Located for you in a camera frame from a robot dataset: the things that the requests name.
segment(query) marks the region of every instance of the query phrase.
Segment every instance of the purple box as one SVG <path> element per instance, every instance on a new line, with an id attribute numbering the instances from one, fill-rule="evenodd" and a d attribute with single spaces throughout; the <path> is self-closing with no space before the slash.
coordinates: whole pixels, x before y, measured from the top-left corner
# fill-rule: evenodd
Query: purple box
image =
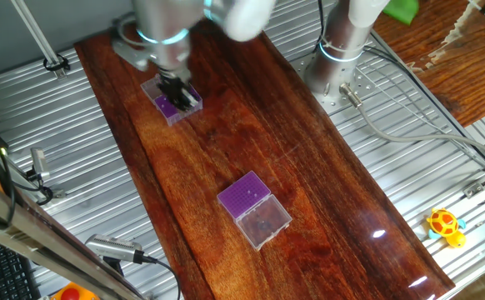
<path id="1" fill-rule="evenodd" d="M 177 121 L 191 115 L 192 113 L 203 108 L 202 98 L 193 86 L 191 86 L 191 94 L 196 98 L 198 104 L 191 108 L 188 112 L 180 112 L 167 99 L 167 96 L 161 92 L 158 84 L 161 82 L 161 77 L 157 74 L 154 78 L 141 84 L 144 93 L 150 98 L 150 101 L 156 106 L 157 110 L 167 119 L 168 126 L 172 126 Z"/>
<path id="2" fill-rule="evenodd" d="M 219 193 L 217 198 L 257 250 L 293 220 L 254 171 Z"/>

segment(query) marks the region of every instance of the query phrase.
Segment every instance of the black keyboard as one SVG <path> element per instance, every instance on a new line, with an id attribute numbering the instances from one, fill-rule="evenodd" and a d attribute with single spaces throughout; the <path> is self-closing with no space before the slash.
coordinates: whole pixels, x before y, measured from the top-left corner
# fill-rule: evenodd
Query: black keyboard
<path id="1" fill-rule="evenodd" d="M 28 260 L 0 245 L 0 300 L 39 299 Z"/>

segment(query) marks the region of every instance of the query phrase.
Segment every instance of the wood grain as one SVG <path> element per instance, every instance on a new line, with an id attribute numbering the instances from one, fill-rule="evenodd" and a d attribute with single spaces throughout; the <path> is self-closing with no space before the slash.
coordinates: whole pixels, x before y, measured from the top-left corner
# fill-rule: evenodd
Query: wood grain
<path id="1" fill-rule="evenodd" d="M 153 67 L 124 62 L 107 34 L 76 45 L 187 299 L 413 300 L 453 287 L 264 35 L 192 45 L 204 109 L 172 127 L 140 88 Z M 216 199 L 252 170 L 292 216 L 259 252 Z"/>
<path id="2" fill-rule="evenodd" d="M 411 27 L 382 15 L 374 28 L 463 126 L 485 116 L 485 16 L 466 0 L 420 0 Z"/>

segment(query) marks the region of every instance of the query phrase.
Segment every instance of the turtle toy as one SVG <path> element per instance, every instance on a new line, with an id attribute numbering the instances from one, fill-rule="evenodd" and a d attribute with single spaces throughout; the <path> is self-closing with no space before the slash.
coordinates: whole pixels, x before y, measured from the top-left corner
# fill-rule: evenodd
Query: turtle toy
<path id="1" fill-rule="evenodd" d="M 432 228 L 427 235 L 429 238 L 445 237 L 450 246 L 461 248 L 465 245 L 467 238 L 459 232 L 459 228 L 465 228 L 467 224 L 462 219 L 455 218 L 446 208 L 432 209 L 432 216 L 427 219 Z"/>

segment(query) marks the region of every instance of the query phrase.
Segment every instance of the metal rail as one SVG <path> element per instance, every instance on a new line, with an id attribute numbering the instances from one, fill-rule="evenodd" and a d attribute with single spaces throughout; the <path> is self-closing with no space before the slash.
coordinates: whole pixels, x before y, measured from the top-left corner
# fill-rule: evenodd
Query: metal rail
<path id="1" fill-rule="evenodd" d="M 50 43 L 44 37 L 43 31 L 35 21 L 35 18 L 32 15 L 32 12 L 29 11 L 28 6 L 24 2 L 24 0 L 11 0 L 12 5 L 17 9 L 17 13 L 20 15 L 20 18 L 26 24 L 27 29 L 32 34 L 33 39 L 37 42 L 37 45 L 41 48 L 42 54 L 48 60 L 51 66 L 57 66 L 61 63 L 59 57 L 53 51 Z M 57 79 L 64 79 L 67 77 L 65 70 L 62 68 L 53 71 L 56 75 Z"/>
<path id="2" fill-rule="evenodd" d="M 0 229 L 5 247 L 51 268 L 104 299 L 143 300 L 128 281 L 88 250 L 30 200 L 18 199 L 12 226 Z M 9 214 L 11 199 L 0 192 L 0 220 Z"/>

